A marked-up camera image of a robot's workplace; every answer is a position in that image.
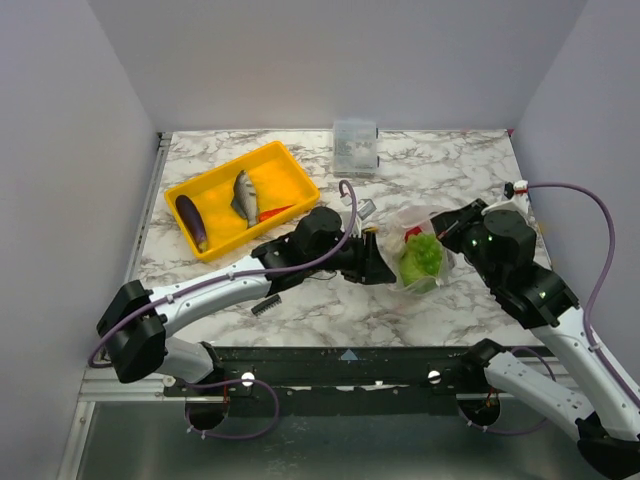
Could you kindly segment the red tomato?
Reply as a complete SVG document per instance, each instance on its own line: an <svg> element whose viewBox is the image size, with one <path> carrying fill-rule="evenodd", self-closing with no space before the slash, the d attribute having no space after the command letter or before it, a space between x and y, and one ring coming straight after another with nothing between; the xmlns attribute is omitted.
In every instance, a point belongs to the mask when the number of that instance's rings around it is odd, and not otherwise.
<svg viewBox="0 0 640 480"><path fill-rule="evenodd" d="M412 236L420 235L421 233L422 229L419 226L407 230L404 235L404 242L407 243Z"/></svg>

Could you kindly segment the yellow plastic tray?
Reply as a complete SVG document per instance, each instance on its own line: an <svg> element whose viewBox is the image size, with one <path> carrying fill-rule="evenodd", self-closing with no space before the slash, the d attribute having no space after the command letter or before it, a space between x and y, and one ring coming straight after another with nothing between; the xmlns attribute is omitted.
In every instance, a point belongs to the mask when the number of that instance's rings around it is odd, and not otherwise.
<svg viewBox="0 0 640 480"><path fill-rule="evenodd" d="M286 205L291 208L252 228L231 207L233 184L241 170L257 190L259 213ZM204 221L208 249L200 253L176 210L179 195L188 196ZM192 254L211 262L312 209L320 192L289 150L280 141L271 142L239 158L178 184L164 193Z"/></svg>

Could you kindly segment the purple eggplant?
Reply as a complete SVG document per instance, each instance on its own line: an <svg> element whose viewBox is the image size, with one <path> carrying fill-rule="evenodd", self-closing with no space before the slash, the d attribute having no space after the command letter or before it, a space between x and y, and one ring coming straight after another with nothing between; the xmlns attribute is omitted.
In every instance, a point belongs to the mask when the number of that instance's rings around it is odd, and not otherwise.
<svg viewBox="0 0 640 480"><path fill-rule="evenodd" d="M176 210L188 230L198 252L208 249L208 236L204 221L193 201L186 195L179 195L175 201Z"/></svg>

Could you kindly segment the green cabbage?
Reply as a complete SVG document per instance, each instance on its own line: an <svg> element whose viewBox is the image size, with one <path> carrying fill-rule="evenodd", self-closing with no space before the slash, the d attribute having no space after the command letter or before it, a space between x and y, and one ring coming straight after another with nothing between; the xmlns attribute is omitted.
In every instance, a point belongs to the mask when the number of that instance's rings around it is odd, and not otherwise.
<svg viewBox="0 0 640 480"><path fill-rule="evenodd" d="M399 261L404 286L420 294L433 290L441 263L442 253L437 246L408 246Z"/></svg>

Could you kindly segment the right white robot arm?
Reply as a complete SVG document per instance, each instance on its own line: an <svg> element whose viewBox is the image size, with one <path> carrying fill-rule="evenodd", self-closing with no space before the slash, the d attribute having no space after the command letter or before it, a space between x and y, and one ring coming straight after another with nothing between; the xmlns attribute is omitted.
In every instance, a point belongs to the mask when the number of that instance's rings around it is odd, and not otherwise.
<svg viewBox="0 0 640 480"><path fill-rule="evenodd" d="M507 348L484 339L462 356L462 384L489 385L542 414L572 440L583 459L608 479L639 471L639 408L617 382L623 370L593 345L577 297L535 259L536 232L524 214L491 210L477 199L431 220L440 243L472 265L500 307L540 340L578 386L571 391L530 369Z"/></svg>

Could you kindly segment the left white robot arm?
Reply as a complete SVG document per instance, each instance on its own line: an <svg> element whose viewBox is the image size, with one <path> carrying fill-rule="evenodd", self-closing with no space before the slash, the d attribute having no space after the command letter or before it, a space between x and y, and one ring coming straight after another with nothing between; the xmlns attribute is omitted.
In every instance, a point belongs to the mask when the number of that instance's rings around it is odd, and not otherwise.
<svg viewBox="0 0 640 480"><path fill-rule="evenodd" d="M396 280L373 231L353 234L337 212L316 207L293 231L224 269L154 289L138 280L125 283L97 324L100 347L123 384L162 373L188 382L201 395L212 394L222 380L212 348L180 340L176 333L228 307L294 288L319 271L338 272L362 285Z"/></svg>

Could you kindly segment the clear zip top bag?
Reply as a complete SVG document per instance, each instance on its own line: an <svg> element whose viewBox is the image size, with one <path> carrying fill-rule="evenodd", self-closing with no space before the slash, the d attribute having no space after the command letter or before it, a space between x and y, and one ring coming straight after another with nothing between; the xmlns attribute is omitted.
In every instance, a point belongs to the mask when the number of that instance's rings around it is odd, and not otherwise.
<svg viewBox="0 0 640 480"><path fill-rule="evenodd" d="M382 254L396 276L391 292L424 296L449 283L453 256L437 238L431 220L444 209L413 204L389 218Z"/></svg>

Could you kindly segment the green grapes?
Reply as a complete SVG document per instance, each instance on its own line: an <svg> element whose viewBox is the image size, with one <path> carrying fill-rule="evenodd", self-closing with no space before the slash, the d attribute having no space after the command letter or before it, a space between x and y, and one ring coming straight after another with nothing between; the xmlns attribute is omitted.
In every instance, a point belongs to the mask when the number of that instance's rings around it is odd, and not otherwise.
<svg viewBox="0 0 640 480"><path fill-rule="evenodd" d="M436 276L442 264L441 245L434 234L412 236L406 247L407 269L415 275Z"/></svg>

